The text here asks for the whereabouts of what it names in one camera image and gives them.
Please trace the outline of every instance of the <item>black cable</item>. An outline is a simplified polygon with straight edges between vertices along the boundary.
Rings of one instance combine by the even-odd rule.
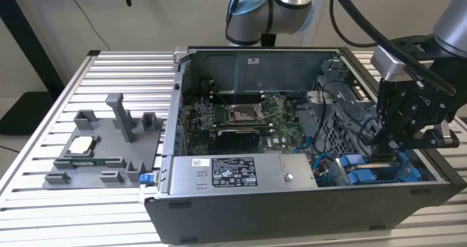
[[[351,46],[357,47],[357,48],[371,48],[374,46],[378,46],[377,43],[357,43],[353,42],[342,33],[338,23],[337,23],[337,17],[334,15],[334,0],[330,0],[330,19],[331,19],[331,24],[333,24],[333,28],[339,36],[339,38]],[[401,37],[401,38],[395,38],[391,39],[391,41],[399,41],[399,40],[405,40],[409,38],[415,38],[415,37],[426,37],[426,35],[417,35],[417,36],[409,36],[409,37]]]
[[[406,54],[395,44],[385,37],[385,35],[377,30],[374,25],[362,15],[359,9],[354,5],[351,0],[338,0],[342,7],[346,9],[349,15],[354,19],[358,26],[363,29],[367,35],[374,39],[378,45],[386,49],[391,55],[398,58],[409,68],[407,74],[414,80],[426,80],[430,84],[437,86],[447,95],[453,96],[457,93],[455,88],[450,83],[447,83],[442,77],[439,77],[435,72],[433,72],[425,65],[422,65],[413,56]]]
[[[229,37],[227,37],[227,29],[229,29],[229,25],[231,24],[231,19],[233,19],[233,16],[234,16],[234,11],[239,5],[239,1],[241,0],[234,0],[233,2],[233,5],[229,5],[227,7],[227,24],[226,24],[226,39],[229,40]]]
[[[103,39],[103,37],[100,36],[100,34],[98,33],[98,31],[96,31],[96,29],[95,29],[95,26],[94,26],[94,24],[92,24],[92,22],[91,22],[91,19],[90,19],[90,17],[88,17],[88,15],[87,15],[87,13],[84,12],[84,10],[83,10],[83,8],[82,8],[80,4],[78,3],[78,1],[76,1],[76,0],[74,0],[74,2],[75,2],[75,4],[76,4],[76,6],[79,7],[79,9],[80,9],[80,11],[82,11],[82,13],[83,13],[84,17],[86,17],[86,18],[87,18],[87,20],[88,20],[88,23],[90,23],[90,25],[91,25],[92,31],[95,32],[95,34],[98,35],[98,37],[99,37],[99,38],[100,38],[100,40],[103,41],[103,43],[104,43],[106,47],[107,47],[107,48],[108,48],[108,50],[111,51],[112,49],[111,49],[111,47],[108,46],[108,44],[107,44],[106,40]]]
[[[0,145],[0,148],[3,148],[3,149],[6,149],[6,150],[10,150],[10,151],[14,151],[14,152],[16,152],[16,153],[20,153],[19,150],[12,149],[12,148],[8,148],[8,147],[6,147],[6,146],[2,146],[2,145]]]
[[[319,153],[319,154],[323,154],[323,152],[318,149],[317,147],[317,141],[318,141],[318,135],[321,134],[322,132],[322,128],[323,128],[323,125],[325,125],[325,118],[326,118],[326,98],[325,98],[325,91],[323,91],[323,88],[322,88],[322,97],[323,97],[323,110],[322,110],[322,118],[321,118],[321,123],[318,124],[318,130],[315,132],[315,135],[314,135],[314,150]]]
[[[362,124],[362,127],[361,127],[361,129],[359,129],[359,133],[357,134],[357,144],[358,144],[358,146],[359,146],[359,148],[361,148],[362,151],[366,151],[366,149],[363,148],[363,144],[362,144],[362,134],[363,134],[363,131],[365,131],[365,127],[367,126],[367,124],[369,124],[369,122],[370,122],[371,120],[377,120],[375,117],[369,117],[369,118],[365,120],[365,122],[363,122],[363,124]]]
[[[233,0],[229,0],[227,14],[226,14],[226,23],[229,23],[229,15],[230,15],[231,3],[233,3]]]

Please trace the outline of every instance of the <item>motherboard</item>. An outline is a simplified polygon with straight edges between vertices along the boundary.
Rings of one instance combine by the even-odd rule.
[[[189,155],[295,153],[307,138],[287,95],[213,93],[183,107]]]

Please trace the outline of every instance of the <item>blue latch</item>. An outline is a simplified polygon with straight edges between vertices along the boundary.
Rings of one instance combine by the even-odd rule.
[[[154,174],[142,174],[142,176],[139,176],[139,184],[154,185],[155,184],[155,175]]]

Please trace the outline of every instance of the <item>white wall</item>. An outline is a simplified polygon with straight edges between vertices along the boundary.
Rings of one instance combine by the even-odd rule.
[[[451,0],[353,0],[365,17],[389,38],[433,33],[433,26]],[[347,45],[338,37],[330,20],[330,0],[322,12],[314,46]],[[346,37],[358,43],[373,42],[343,10],[338,0],[334,12],[339,28]]]
[[[0,19],[0,97],[20,97],[27,91],[44,91],[46,86]]]
[[[226,45],[229,0],[78,0],[112,50],[173,50],[178,45]],[[62,77],[68,80],[91,49],[106,49],[72,0],[18,0]],[[450,0],[354,0],[389,37],[431,32]],[[345,34],[370,42],[337,3]],[[282,35],[278,45],[298,46],[302,35]],[[326,3],[314,46],[342,46]]]
[[[229,0],[76,0],[112,50],[226,45]],[[106,50],[72,0],[18,0],[58,70],[70,79],[91,49]],[[301,35],[281,36],[301,45]]]

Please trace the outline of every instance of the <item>green circuit board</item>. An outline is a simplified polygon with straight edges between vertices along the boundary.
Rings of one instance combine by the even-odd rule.
[[[206,109],[210,108],[209,118],[205,119]],[[285,96],[266,95],[258,104],[209,104],[191,106],[199,108],[190,118],[187,127],[189,155],[209,155],[210,145],[215,143],[215,133],[222,130],[258,131],[259,144],[246,150],[225,150],[223,154],[241,153],[291,153],[294,148],[303,146],[306,137],[293,108],[293,101]]]

